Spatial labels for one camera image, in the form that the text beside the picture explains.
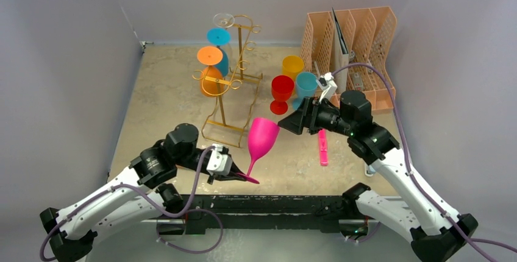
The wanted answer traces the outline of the light blue wine glass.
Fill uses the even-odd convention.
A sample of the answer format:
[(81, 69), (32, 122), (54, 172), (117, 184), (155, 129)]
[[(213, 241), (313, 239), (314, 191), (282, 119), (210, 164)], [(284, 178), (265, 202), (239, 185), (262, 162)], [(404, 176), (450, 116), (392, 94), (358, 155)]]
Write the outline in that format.
[(294, 110), (301, 105), (303, 98), (312, 97), (318, 88), (317, 77), (310, 72), (301, 72), (296, 76), (295, 80), (296, 98), (292, 103)]

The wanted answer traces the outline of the red wine glass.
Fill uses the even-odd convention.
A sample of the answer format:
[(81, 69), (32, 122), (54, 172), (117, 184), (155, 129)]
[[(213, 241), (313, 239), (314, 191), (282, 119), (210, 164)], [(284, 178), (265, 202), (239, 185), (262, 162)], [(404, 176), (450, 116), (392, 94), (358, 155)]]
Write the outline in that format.
[(271, 94), (273, 101), (270, 103), (270, 110), (275, 115), (282, 115), (287, 112), (287, 101), (291, 98), (294, 90), (294, 81), (286, 75), (278, 75), (271, 82)]

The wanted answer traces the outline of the magenta wine glass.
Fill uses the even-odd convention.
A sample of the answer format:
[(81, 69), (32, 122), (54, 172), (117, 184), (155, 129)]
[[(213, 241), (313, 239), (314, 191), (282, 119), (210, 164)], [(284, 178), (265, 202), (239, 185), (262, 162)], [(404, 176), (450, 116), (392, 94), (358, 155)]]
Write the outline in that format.
[(254, 118), (248, 134), (248, 152), (250, 156), (250, 165), (246, 173), (248, 182), (260, 183), (251, 177), (251, 172), (256, 161), (264, 157), (273, 148), (279, 131), (280, 127), (274, 121), (261, 117)]

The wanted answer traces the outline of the yellow wine glass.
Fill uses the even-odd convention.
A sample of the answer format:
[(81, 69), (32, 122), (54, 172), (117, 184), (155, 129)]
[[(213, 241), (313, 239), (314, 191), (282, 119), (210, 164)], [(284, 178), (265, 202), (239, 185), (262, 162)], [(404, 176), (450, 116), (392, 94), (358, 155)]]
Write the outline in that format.
[(289, 55), (282, 60), (282, 74), (288, 76), (293, 81), (299, 73), (304, 70), (304, 61), (296, 55)]

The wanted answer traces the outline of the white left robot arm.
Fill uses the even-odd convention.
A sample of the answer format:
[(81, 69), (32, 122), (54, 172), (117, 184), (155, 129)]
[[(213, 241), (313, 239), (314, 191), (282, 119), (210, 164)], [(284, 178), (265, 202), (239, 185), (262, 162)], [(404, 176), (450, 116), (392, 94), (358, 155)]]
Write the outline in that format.
[(193, 189), (200, 174), (209, 177), (208, 183), (246, 180), (226, 146), (214, 144), (201, 149), (198, 138), (196, 126), (179, 124), (88, 197), (65, 208), (43, 210), (40, 220), (47, 236), (40, 247), (41, 261), (79, 261), (92, 250), (101, 232), (136, 218), (138, 213), (146, 213), (148, 218), (185, 216), (195, 191), (184, 200), (168, 183), (178, 167), (194, 171)]

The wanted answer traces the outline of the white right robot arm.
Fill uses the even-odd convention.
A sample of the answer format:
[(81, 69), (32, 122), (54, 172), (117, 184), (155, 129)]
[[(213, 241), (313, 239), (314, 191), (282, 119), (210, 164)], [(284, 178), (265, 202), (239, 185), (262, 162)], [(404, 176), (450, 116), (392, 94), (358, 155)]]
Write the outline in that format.
[(421, 261), (447, 261), (466, 244), (478, 226), (469, 213), (445, 202), (406, 162), (402, 146), (373, 121), (372, 106), (361, 91), (345, 91), (339, 107), (329, 100), (305, 97), (299, 108), (278, 122), (300, 135), (324, 129), (347, 136), (351, 151), (387, 180), (405, 202), (399, 207), (358, 183), (342, 195), (342, 209), (352, 218), (374, 218), (407, 240)]

